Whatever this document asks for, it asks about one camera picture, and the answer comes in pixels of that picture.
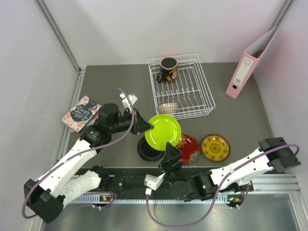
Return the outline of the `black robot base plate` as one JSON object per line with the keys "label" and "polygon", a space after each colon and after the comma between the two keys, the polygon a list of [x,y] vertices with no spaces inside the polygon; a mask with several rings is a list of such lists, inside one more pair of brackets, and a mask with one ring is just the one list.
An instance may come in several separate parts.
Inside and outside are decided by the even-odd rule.
{"label": "black robot base plate", "polygon": [[[103,192],[114,192],[120,199],[138,199],[141,194],[145,193],[146,186],[144,179],[146,174],[159,176],[161,171],[158,168],[103,168],[108,173],[108,177],[104,178],[104,182],[97,189],[84,193],[84,195],[103,194]],[[209,170],[209,168],[182,168],[184,171],[184,179],[191,179],[200,170]],[[219,193],[239,193],[253,191],[252,183],[238,186],[232,183],[227,188],[219,190]],[[175,197],[175,188],[171,187],[168,180],[163,183],[156,191],[152,191],[151,198],[154,199],[177,199]]]}

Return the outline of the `green plate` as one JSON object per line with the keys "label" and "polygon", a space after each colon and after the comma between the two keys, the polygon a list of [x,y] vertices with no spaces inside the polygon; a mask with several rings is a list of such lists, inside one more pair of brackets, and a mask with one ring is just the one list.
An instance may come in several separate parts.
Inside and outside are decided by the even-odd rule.
{"label": "green plate", "polygon": [[153,128],[146,131],[144,135],[151,148],[164,151],[168,142],[176,146],[180,141],[181,126],[172,116],[156,115],[149,120],[149,123]]}

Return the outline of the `yellow brown plate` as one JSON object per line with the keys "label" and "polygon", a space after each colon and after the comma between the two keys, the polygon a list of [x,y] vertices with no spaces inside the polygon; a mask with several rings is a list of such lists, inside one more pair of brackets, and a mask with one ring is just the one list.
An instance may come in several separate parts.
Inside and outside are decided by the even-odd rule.
{"label": "yellow brown plate", "polygon": [[222,162],[230,155],[230,145],[224,137],[211,134],[203,139],[201,151],[207,159],[213,162]]}

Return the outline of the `red floral plate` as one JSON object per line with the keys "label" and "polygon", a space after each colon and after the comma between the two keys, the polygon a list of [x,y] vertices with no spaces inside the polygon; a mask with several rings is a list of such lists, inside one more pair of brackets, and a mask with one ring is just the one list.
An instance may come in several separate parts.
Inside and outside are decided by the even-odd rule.
{"label": "red floral plate", "polygon": [[199,158],[201,152],[198,141],[189,135],[182,135],[176,148],[182,152],[182,163],[184,165],[193,164]]}

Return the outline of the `black floral mug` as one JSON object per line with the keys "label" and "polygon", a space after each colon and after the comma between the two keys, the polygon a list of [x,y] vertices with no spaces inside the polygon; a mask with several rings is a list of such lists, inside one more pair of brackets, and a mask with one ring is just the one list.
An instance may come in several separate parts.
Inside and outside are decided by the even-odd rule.
{"label": "black floral mug", "polygon": [[174,57],[165,57],[160,61],[160,72],[156,76],[158,83],[173,82],[178,76],[178,61]]}

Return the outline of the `white wire dish rack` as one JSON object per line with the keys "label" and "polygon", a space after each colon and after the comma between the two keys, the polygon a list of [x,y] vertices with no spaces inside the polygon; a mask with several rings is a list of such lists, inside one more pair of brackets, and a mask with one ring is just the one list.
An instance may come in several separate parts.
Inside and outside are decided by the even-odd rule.
{"label": "white wire dish rack", "polygon": [[175,81],[158,83],[161,58],[148,61],[155,111],[160,105],[176,103],[175,113],[170,115],[176,120],[207,116],[216,107],[199,56],[195,53],[175,56],[178,61],[178,76]]}

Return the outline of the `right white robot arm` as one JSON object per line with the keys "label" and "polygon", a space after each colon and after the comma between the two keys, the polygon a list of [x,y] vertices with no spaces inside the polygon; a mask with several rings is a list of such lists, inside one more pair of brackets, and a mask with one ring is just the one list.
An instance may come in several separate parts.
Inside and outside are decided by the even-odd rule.
{"label": "right white robot arm", "polygon": [[268,171],[281,173],[301,164],[296,156],[298,151],[293,152],[293,145],[287,144],[282,137],[264,139],[258,144],[259,147],[245,158],[189,177],[181,170],[181,151],[167,143],[165,158],[159,164],[162,174],[157,184],[167,182],[175,199],[204,201],[213,199],[219,192],[238,192],[241,186]]}

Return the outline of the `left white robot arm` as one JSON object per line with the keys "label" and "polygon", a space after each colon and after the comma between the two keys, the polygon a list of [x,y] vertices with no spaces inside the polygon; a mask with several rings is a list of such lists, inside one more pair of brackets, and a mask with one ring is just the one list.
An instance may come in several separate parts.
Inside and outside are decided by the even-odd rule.
{"label": "left white robot arm", "polygon": [[103,105],[95,123],[87,127],[70,151],[46,174],[24,184],[25,202],[45,223],[53,222],[62,210],[79,196],[109,186],[108,174],[102,167],[94,166],[82,176],[73,179],[78,170],[104,147],[110,146],[112,135],[143,133],[153,128],[139,111],[128,106],[124,113],[114,103]]}

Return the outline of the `black plate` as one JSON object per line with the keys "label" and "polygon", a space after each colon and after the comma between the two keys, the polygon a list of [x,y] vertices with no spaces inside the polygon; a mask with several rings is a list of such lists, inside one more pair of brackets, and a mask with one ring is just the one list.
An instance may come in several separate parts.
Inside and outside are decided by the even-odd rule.
{"label": "black plate", "polygon": [[149,162],[158,161],[164,156],[164,151],[159,151],[152,148],[146,141],[145,137],[142,137],[137,145],[137,151],[139,156]]}

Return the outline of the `patterned ceramic bowl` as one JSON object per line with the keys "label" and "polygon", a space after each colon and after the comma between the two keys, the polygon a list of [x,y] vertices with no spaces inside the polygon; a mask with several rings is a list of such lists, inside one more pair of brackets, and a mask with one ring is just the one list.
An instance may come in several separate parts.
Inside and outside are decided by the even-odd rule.
{"label": "patterned ceramic bowl", "polygon": [[177,103],[163,103],[158,107],[159,114],[174,114],[178,112],[178,104]]}

